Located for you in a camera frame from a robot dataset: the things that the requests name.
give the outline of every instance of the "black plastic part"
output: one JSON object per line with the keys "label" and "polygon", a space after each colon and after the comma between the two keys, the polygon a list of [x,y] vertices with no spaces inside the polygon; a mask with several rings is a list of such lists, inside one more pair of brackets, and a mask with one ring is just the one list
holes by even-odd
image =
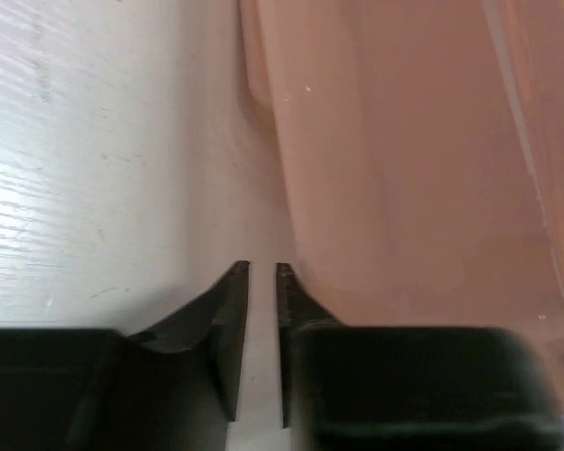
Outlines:
{"label": "black plastic part", "polygon": [[515,334],[343,326],[289,265],[276,283],[292,451],[562,449],[553,391]]}
{"label": "black plastic part", "polygon": [[248,262],[125,338],[0,330],[0,450],[224,451],[236,414]]}

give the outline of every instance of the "white table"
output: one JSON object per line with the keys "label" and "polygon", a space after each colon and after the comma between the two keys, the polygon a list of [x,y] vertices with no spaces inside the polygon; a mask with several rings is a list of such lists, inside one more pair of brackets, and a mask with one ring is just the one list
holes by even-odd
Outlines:
{"label": "white table", "polygon": [[274,262],[292,258],[235,0],[0,0],[0,327],[116,326],[254,262],[231,449],[285,449]]}

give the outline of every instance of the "white wooden surface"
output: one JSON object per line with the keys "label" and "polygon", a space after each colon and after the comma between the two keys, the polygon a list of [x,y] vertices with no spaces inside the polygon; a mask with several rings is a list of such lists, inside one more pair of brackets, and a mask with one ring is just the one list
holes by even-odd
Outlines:
{"label": "white wooden surface", "polygon": [[0,327],[132,332],[250,259],[230,449],[275,451],[292,244],[239,33],[234,0],[0,0]]}

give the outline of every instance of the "pink plastic object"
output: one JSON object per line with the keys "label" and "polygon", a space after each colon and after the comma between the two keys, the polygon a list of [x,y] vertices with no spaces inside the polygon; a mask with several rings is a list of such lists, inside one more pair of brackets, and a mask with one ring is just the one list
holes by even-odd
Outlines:
{"label": "pink plastic object", "polygon": [[307,289],[351,324],[515,330],[564,403],[564,105],[517,66],[552,63],[558,3],[243,0],[243,24]]}

